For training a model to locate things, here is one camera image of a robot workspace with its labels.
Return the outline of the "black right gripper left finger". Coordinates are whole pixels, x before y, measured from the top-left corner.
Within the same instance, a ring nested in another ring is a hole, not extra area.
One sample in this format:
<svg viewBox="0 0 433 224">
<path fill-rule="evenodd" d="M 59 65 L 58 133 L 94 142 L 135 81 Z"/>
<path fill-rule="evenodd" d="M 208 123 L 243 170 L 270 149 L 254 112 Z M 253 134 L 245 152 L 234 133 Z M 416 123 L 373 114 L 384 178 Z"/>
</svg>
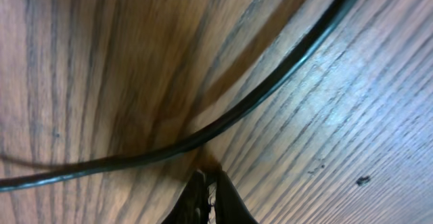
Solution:
<svg viewBox="0 0 433 224">
<path fill-rule="evenodd" d="M 206 175 L 195 171 L 162 224 L 207 224 L 210 213 L 208 197 Z"/>
</svg>

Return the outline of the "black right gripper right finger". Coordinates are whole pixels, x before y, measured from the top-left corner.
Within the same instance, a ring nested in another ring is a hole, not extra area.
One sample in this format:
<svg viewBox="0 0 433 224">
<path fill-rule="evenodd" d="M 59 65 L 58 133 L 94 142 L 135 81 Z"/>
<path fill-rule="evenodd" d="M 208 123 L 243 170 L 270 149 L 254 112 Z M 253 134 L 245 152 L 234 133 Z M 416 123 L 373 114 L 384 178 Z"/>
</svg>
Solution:
<svg viewBox="0 0 433 224">
<path fill-rule="evenodd" d="M 214 209 L 216 224 L 258 224 L 224 171 L 216 172 Z"/>
</svg>

